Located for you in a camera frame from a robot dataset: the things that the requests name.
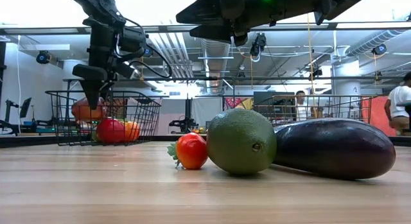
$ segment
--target purple eggplant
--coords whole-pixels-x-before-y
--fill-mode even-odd
[[[274,128],[274,164],[343,180],[388,172],[396,161],[390,139],[379,129],[352,119],[312,119]]]

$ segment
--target man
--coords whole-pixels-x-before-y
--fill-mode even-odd
[[[304,91],[298,91],[295,93],[295,97],[297,100],[297,121],[305,121],[307,118],[311,117],[311,110],[308,108],[308,104],[305,102],[305,95]]]
[[[407,73],[403,81],[402,86],[390,92],[384,106],[390,127],[395,128],[397,135],[403,135],[403,130],[410,128],[410,115],[405,111],[405,107],[398,107],[397,104],[411,101],[411,73]]]

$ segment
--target table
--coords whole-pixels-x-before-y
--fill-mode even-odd
[[[411,223],[411,148],[386,175],[347,182],[272,166],[177,170],[168,142],[0,150],[0,223]]]

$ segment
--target tomato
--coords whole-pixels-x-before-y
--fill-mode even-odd
[[[99,98],[97,108],[91,110],[87,98],[82,98],[73,104],[71,113],[77,121],[100,121],[107,114],[107,106],[105,106],[104,99]]]
[[[177,141],[176,153],[186,169],[200,169],[207,161],[206,141],[198,134],[186,134]]]
[[[125,127],[125,142],[132,142],[137,140],[140,136],[140,126],[136,122],[126,122]]]
[[[97,126],[97,138],[105,144],[124,142],[125,127],[121,121],[106,118]]]

